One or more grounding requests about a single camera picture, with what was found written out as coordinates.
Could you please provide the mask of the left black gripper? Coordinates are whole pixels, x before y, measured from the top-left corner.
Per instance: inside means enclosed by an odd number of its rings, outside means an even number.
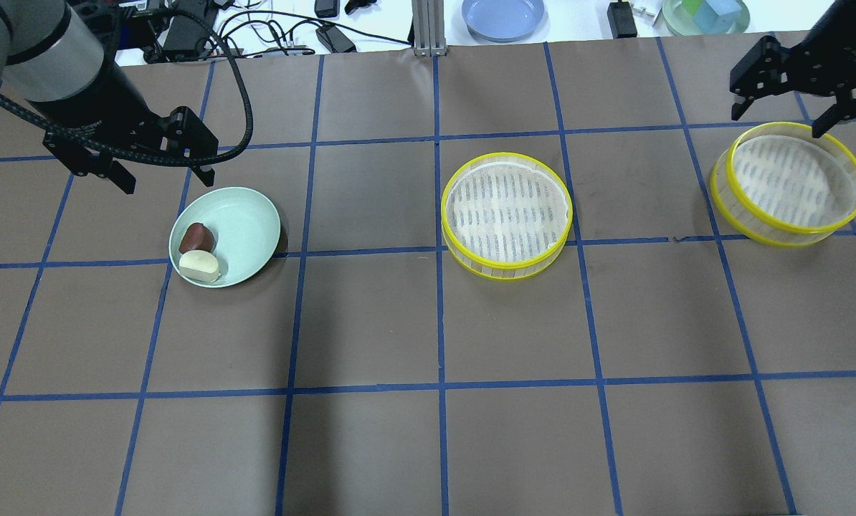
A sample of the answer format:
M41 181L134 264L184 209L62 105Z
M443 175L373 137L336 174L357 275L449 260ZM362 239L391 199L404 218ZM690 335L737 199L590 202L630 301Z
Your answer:
M189 107L173 109L167 117L151 115L129 128L103 132L109 136L106 143L125 151L140 151L162 157L211 157L218 149L218 138L205 126L201 118ZM117 158L86 149L54 132L42 138L42 146L74 176L93 174L110 180L126 195L133 195L137 185L135 176ZM196 166L195 176L203 186L214 186L215 170L212 166Z

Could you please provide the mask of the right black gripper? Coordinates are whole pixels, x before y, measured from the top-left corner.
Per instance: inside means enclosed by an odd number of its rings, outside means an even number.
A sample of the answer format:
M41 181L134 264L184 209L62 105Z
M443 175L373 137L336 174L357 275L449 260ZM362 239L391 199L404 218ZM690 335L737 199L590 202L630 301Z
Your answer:
M739 121L756 99L804 92L835 97L812 123L812 137L856 120L856 1L834 1L805 38L786 48L763 36L733 66L731 120Z

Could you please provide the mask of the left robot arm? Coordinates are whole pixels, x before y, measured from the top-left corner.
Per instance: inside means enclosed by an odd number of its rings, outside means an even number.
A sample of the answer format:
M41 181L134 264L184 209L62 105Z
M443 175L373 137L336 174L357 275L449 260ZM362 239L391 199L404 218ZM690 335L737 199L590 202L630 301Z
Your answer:
M189 107L168 115L143 95L65 1L0 1L0 108L44 132L70 173L134 192L126 161L186 167L213 184L219 141Z

